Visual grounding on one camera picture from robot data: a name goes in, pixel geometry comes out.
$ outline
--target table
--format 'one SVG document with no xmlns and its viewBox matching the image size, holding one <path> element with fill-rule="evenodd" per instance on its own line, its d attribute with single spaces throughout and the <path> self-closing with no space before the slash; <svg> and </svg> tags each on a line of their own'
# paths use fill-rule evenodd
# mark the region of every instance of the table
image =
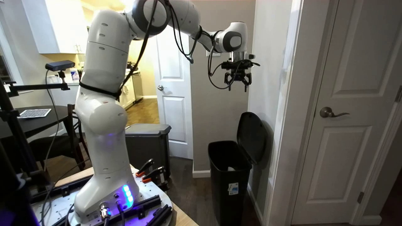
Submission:
<svg viewBox="0 0 402 226">
<path fill-rule="evenodd" d="M 81 180 L 83 177 L 89 177 L 92 175 L 94 175 L 94 168 L 91 167 L 91 168 L 87 168 L 87 170 L 81 171 L 76 175 L 72 175 L 70 177 L 61 180 L 56 185 L 56 187 L 65 186 L 67 184 L 75 182 L 77 180 Z M 192 217 L 189 217 L 189 215 L 187 215 L 179 206 L 176 206 L 175 204 L 173 206 L 175 210 L 175 215 L 173 215 L 174 219 L 173 219 L 171 225 L 174 225 L 174 226 L 198 226 L 198 224 Z"/>
<path fill-rule="evenodd" d="M 19 124 L 26 133 L 26 137 L 32 137 L 47 128 L 51 128 L 61 122 L 65 123 L 66 131 L 68 136 L 72 140 L 72 143 L 75 142 L 75 128 L 72 127 L 72 121 L 73 118 L 68 113 L 68 107 L 67 106 L 57 106 L 56 108 L 51 106 L 36 106 L 36 107 L 27 107 L 27 108 L 18 108 L 19 112 L 29 108 L 52 108 L 50 114 L 45 118 L 35 118 L 35 119 L 19 119 Z M 2 143 L 4 145 L 4 148 L 7 150 L 7 153 L 11 158 L 12 165 L 14 166 L 14 170 L 21 168 L 22 161 L 19 155 L 17 152 L 12 152 L 14 148 L 19 148 L 16 145 L 16 140 L 13 137 L 12 131 L 9 130 L 9 126 L 7 122 L 0 121 L 0 140 Z M 77 158 L 80 162 L 83 162 L 83 156 L 81 152 L 77 152 Z"/>
</svg>

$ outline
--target door frame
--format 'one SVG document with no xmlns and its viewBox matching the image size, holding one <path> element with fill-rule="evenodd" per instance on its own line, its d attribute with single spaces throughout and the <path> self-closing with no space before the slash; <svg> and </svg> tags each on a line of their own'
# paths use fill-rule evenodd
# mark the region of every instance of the door frame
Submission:
<svg viewBox="0 0 402 226">
<path fill-rule="evenodd" d="M 328 54 L 331 34 L 339 1 L 302 0 L 297 43 L 291 69 L 286 69 L 281 87 L 274 143 L 279 153 L 273 160 L 271 194 L 267 195 L 264 225 L 291 225 L 307 156 L 307 145 L 313 126 L 316 103 L 323 78 L 323 57 Z M 382 138 L 382 151 L 365 182 L 365 199 L 356 206 L 351 224 L 375 225 L 380 216 L 364 216 L 391 143 L 402 121 L 402 104 L 395 104 L 388 133 Z"/>
</svg>

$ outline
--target baseboard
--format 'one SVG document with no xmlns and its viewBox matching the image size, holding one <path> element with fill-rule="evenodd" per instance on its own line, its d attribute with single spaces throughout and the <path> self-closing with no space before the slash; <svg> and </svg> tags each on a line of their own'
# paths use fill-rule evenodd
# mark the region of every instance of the baseboard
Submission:
<svg viewBox="0 0 402 226">
<path fill-rule="evenodd" d="M 156 99 L 159 98 L 158 96 L 143 96 L 144 99 Z"/>
<path fill-rule="evenodd" d="M 256 210 L 256 212 L 257 212 L 257 217 L 259 219 L 261 225 L 263 225 L 264 216 L 262 215 L 262 211 L 261 211 L 259 206 L 257 205 L 257 201 L 256 201 L 256 197 L 254 197 L 254 194 L 253 194 L 253 191 L 252 191 L 251 185 L 248 185 L 248 192 L 249 192 L 249 197 L 251 197 L 251 200 L 252 200 L 252 204 L 253 204 L 253 206 L 254 206 L 254 210 Z"/>
<path fill-rule="evenodd" d="M 382 217 L 380 215 L 364 216 L 360 225 L 381 225 Z"/>
<path fill-rule="evenodd" d="M 193 170 L 193 178 L 210 178 L 212 171 L 195 171 Z"/>
</svg>

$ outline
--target black chair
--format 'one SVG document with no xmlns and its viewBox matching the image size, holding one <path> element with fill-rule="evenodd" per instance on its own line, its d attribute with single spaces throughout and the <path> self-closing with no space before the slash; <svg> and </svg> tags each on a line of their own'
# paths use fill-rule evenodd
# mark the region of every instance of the black chair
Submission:
<svg viewBox="0 0 402 226">
<path fill-rule="evenodd" d="M 87 150 L 87 145 L 86 145 L 86 141 L 83 137 L 81 121 L 77 117 L 77 114 L 75 113 L 75 104 L 68 104 L 68 116 L 70 116 L 68 124 L 71 128 L 66 128 L 66 130 L 73 130 L 73 136 L 61 135 L 57 137 L 43 137 L 40 140 L 32 141 L 29 143 L 31 148 L 35 153 L 36 160 L 41 162 L 43 168 L 45 168 L 45 161 L 47 158 L 55 158 L 58 156 L 66 156 L 66 157 L 75 158 L 80 170 L 86 168 L 86 162 L 83 162 L 83 160 L 82 160 L 81 145 L 86 150 L 87 155 L 89 155 L 89 150 Z"/>
</svg>

